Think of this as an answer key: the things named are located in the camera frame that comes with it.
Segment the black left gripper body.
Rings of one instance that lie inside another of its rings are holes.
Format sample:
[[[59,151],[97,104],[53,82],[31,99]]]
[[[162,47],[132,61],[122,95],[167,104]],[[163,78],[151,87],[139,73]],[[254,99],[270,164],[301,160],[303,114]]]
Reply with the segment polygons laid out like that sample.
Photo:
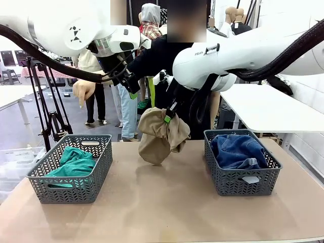
[[[122,81],[124,73],[127,73],[126,66],[132,62],[133,51],[115,53],[108,57],[97,57],[97,60],[104,72],[103,82],[111,82],[118,85]]]

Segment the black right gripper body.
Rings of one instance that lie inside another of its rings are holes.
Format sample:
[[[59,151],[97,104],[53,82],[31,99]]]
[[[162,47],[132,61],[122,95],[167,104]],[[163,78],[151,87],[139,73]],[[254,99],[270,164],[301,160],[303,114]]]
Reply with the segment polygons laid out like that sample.
[[[190,99],[191,90],[180,85],[176,80],[172,80],[167,89],[167,95],[171,99],[167,110],[173,111]]]

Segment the person's right hand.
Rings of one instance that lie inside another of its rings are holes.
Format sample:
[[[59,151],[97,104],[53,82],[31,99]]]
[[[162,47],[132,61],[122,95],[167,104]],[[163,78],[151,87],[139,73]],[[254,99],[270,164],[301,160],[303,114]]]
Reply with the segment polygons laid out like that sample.
[[[84,103],[95,91],[96,83],[79,79],[73,84],[72,92],[79,99],[79,106],[83,108]]]

